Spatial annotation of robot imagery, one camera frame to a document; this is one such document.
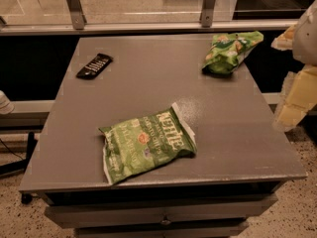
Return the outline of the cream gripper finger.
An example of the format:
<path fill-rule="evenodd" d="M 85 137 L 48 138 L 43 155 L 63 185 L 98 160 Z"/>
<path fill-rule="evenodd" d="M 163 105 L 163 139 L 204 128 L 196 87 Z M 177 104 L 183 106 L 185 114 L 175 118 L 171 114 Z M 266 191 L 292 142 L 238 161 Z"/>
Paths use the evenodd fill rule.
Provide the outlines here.
<path fill-rule="evenodd" d="M 306 116 L 307 111 L 293 105 L 278 105 L 274 112 L 272 127 L 280 132 L 294 129 Z"/>
<path fill-rule="evenodd" d="M 295 25 L 287 28 L 281 35 L 272 41 L 271 46 L 280 51 L 292 50 L 295 28 Z"/>

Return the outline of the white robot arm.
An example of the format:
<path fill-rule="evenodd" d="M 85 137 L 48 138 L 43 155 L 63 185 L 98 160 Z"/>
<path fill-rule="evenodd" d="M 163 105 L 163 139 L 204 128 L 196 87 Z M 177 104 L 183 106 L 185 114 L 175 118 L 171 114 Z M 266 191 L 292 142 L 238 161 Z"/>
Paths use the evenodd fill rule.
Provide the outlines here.
<path fill-rule="evenodd" d="M 274 111 L 273 128 L 287 132 L 317 105 L 317 1 L 271 46 L 280 51 L 291 50 L 293 58 L 304 64 L 300 72 L 286 75 Z"/>

